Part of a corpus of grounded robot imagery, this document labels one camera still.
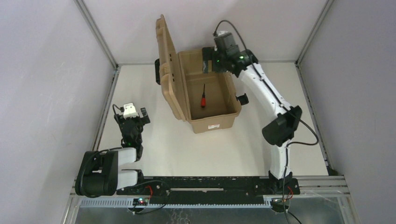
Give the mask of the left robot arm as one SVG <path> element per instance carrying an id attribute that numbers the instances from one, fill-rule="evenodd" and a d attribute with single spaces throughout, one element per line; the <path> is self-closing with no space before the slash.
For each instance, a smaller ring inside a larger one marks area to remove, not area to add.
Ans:
<path id="1" fill-rule="evenodd" d="M 142 132 L 150 118 L 146 108 L 137 112 L 132 103 L 119 110 L 120 113 L 115 112 L 113 117 L 121 133 L 120 146 L 85 152 L 75 180 L 75 192 L 79 196 L 112 196 L 117 190 L 138 182 L 137 170 L 121 170 L 120 167 L 141 159 Z"/>

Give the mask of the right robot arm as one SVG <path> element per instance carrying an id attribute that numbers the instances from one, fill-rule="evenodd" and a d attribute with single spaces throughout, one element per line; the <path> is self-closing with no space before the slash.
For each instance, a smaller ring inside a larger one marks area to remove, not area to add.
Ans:
<path id="1" fill-rule="evenodd" d="M 203 70 L 229 71 L 247 86 L 263 106 L 270 123 L 262 129 L 264 139 L 272 146 L 268 190 L 273 194 L 284 193 L 292 181 L 290 146 L 295 142 L 294 132 L 302 123 L 302 109 L 291 105 L 266 76 L 257 58 L 250 50 L 227 53 L 215 47 L 202 48 Z"/>

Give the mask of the red handled screwdriver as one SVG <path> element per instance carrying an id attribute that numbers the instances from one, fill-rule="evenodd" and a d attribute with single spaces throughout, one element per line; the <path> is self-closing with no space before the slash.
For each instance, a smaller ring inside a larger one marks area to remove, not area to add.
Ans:
<path id="1" fill-rule="evenodd" d="M 202 98 L 201 98 L 200 106 L 201 106 L 201 108 L 205 108 L 205 107 L 206 107 L 205 84 L 204 84 L 204 86 L 203 86 L 203 93 L 202 93 Z"/>

